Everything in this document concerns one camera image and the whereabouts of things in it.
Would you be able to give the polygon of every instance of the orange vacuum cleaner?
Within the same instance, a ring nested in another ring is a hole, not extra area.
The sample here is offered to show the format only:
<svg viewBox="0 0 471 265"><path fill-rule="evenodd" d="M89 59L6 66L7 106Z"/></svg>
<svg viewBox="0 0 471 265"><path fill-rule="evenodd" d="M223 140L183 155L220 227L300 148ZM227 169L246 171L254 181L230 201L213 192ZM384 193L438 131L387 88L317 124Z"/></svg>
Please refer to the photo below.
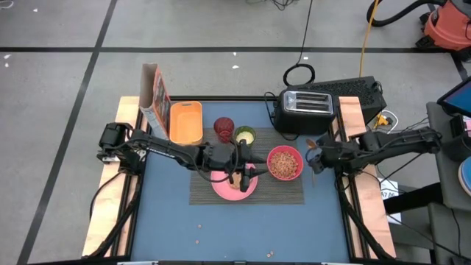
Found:
<svg viewBox="0 0 471 265"><path fill-rule="evenodd" d="M471 59L471 0L417 0L391 18L378 21L373 19L374 27L383 27L407 15L423 4L439 5L433 12L420 16L425 36L415 44L417 48L443 48L455 51L461 60ZM372 15L373 2L368 9L366 19Z"/></svg>

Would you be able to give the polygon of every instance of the placemat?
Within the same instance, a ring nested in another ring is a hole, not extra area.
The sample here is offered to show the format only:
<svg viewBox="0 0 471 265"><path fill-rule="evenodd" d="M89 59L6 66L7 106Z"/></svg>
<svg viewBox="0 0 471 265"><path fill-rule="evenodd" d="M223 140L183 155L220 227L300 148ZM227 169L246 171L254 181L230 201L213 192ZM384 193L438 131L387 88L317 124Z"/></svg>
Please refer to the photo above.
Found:
<svg viewBox="0 0 471 265"><path fill-rule="evenodd" d="M285 140L276 130L267 128L254 128L257 134L252 146L254 154L266 158L270 151L279 145L288 145L297 148L296 141ZM216 133L212 128L203 130L203 142L218 143ZM258 169L266 169L266 164L256 165ZM241 201L228 201L222 199L206 180L197 172L191 174L190 205L214 204L304 204L301 177L292 181L277 180L269 172L258 176L255 191Z"/></svg>

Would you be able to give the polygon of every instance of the red cup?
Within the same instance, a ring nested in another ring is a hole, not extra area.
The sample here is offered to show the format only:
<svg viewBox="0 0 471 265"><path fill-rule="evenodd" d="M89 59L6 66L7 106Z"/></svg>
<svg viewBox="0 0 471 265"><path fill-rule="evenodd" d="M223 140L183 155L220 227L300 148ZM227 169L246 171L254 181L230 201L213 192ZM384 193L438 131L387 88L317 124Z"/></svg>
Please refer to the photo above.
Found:
<svg viewBox="0 0 471 265"><path fill-rule="evenodd" d="M234 121L228 117L221 117L214 122L214 131L222 143L229 143L234 133Z"/></svg>
<svg viewBox="0 0 471 265"><path fill-rule="evenodd" d="M270 169L270 160L272 159L273 155L278 152L288 152L290 155L294 156L294 159L297 162L297 169L296 169L294 177L291 177L288 179L282 178L280 176L275 175L272 169ZM283 181L294 180L295 178L299 177L301 175L301 171L304 166L302 162L301 154L294 147L291 147L291 146L276 146L274 149L272 149L272 151L270 151L270 153L268 154L268 158L266 159L266 165L268 167L268 170L270 171L270 174L272 174L273 177L276 177L277 179L283 180Z"/></svg>

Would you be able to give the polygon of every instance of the orange plastic dish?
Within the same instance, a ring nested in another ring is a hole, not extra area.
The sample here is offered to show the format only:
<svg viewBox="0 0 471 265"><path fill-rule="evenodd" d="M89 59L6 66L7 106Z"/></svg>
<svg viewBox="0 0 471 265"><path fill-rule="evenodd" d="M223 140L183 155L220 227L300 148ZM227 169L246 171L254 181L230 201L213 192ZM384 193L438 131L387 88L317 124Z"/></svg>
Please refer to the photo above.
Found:
<svg viewBox="0 0 471 265"><path fill-rule="evenodd" d="M199 102L178 102L170 108L170 141L197 145L203 140L203 108Z"/></svg>

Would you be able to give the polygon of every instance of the monitor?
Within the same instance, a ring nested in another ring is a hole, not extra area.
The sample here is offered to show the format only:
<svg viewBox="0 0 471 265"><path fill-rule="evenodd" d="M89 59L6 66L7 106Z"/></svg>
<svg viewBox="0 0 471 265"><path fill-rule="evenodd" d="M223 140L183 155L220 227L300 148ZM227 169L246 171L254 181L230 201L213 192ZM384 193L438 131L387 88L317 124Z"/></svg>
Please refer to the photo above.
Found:
<svg viewBox="0 0 471 265"><path fill-rule="evenodd" d="M471 117L471 77L448 91L437 101L437 104L447 112Z"/></svg>

